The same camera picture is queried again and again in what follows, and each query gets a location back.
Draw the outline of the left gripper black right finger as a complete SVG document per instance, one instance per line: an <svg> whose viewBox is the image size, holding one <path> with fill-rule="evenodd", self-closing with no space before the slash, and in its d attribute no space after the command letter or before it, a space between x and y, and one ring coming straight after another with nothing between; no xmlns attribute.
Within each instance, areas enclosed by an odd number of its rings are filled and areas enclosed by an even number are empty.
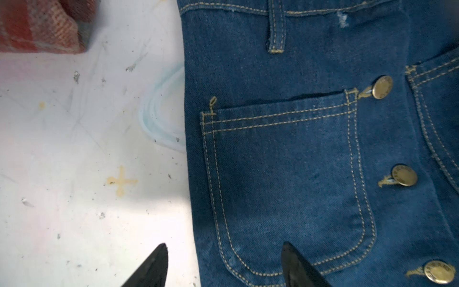
<svg viewBox="0 0 459 287"><path fill-rule="evenodd" d="M290 242L283 244L281 263L287 287L331 287Z"/></svg>

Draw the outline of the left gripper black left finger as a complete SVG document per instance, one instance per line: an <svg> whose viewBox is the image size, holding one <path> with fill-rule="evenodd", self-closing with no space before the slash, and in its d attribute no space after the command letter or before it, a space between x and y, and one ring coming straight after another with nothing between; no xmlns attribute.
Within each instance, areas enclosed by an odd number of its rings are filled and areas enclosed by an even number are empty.
<svg viewBox="0 0 459 287"><path fill-rule="evenodd" d="M167 245L159 244L122 287L165 287L168 265Z"/></svg>

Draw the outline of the dark blue denim skirt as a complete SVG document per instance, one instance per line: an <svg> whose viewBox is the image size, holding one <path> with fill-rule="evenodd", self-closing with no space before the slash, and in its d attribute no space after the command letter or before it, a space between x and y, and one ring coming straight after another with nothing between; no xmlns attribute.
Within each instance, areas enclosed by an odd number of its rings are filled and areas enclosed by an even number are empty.
<svg viewBox="0 0 459 287"><path fill-rule="evenodd" d="M179 1L204 287L459 284L457 1Z"/></svg>

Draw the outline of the red plaid skirt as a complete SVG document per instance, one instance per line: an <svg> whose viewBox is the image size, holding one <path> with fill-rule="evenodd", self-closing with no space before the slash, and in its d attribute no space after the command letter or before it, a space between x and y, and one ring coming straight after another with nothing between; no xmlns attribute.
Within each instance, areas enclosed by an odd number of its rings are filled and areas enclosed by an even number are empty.
<svg viewBox="0 0 459 287"><path fill-rule="evenodd" d="M1 52L83 53L88 48L99 3L1 1Z"/></svg>

